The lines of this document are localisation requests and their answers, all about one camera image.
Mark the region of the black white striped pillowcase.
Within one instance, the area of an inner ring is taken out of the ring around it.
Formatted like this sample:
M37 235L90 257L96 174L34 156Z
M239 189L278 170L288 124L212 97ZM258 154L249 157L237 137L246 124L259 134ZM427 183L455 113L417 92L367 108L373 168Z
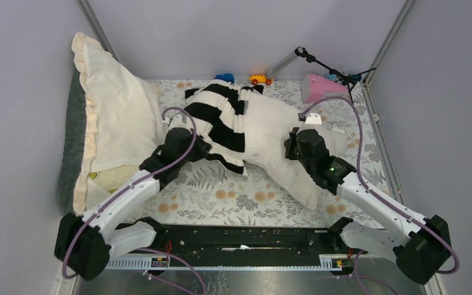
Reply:
M218 161L226 170L246 175L244 117L252 94L262 94L263 85L241 86L215 79L203 88L185 91L192 117L178 113L169 120L169 128L193 129L200 140L211 146L206 160Z

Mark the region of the white pillow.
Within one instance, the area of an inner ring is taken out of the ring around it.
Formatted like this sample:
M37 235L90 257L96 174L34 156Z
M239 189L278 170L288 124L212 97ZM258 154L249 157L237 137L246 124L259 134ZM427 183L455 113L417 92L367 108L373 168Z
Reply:
M310 210L323 195L302 165L285 158L289 132L302 125L298 108L263 94L252 94L244 117L246 163L257 165Z

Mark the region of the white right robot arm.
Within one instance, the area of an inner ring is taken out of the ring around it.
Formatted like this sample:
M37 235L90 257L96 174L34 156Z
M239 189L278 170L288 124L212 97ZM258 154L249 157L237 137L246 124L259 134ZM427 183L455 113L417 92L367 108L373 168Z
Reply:
M297 160L315 184L361 208L382 229L341 218L331 226L328 245L336 253L365 250L395 263L407 278L425 285L451 257L446 220L415 212L374 188L346 160L329 153L318 129L294 127L285 157Z

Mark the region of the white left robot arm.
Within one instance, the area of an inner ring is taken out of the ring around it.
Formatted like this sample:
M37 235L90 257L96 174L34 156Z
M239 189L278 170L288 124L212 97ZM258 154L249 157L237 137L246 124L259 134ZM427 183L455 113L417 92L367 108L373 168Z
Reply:
M137 206L161 191L178 175L181 167L201 154L195 128L172 128L140 169L115 193L78 215L65 214L59 223L54 255L62 263L64 278L96 278L112 258L146 247L157 253L164 249L165 234L138 221L118 229Z

